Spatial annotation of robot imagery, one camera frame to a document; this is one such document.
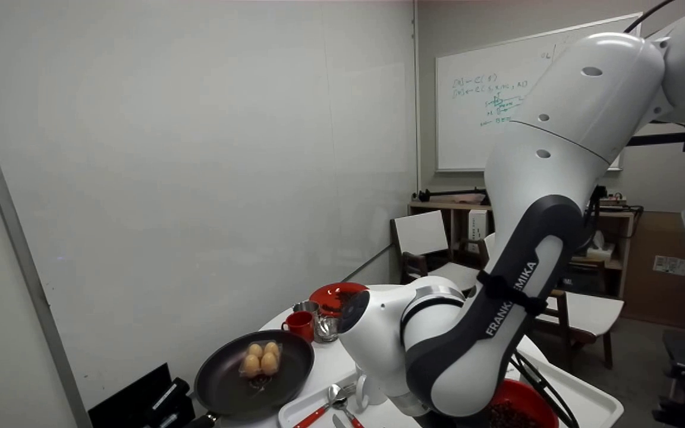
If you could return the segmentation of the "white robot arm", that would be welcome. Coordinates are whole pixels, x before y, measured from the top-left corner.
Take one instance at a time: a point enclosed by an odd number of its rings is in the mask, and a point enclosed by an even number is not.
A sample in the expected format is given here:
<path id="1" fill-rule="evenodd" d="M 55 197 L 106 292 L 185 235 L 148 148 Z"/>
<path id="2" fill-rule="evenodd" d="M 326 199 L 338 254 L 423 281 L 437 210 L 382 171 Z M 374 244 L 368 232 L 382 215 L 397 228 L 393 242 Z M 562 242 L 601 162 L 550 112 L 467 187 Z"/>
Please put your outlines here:
<path id="1" fill-rule="evenodd" d="M 481 426 L 586 240 L 596 181 L 650 121 L 685 127 L 685 16 L 651 36 L 592 34 L 554 59 L 488 160 L 495 232 L 477 287 L 423 275 L 342 305 L 338 338 L 385 399 L 422 428 Z"/>

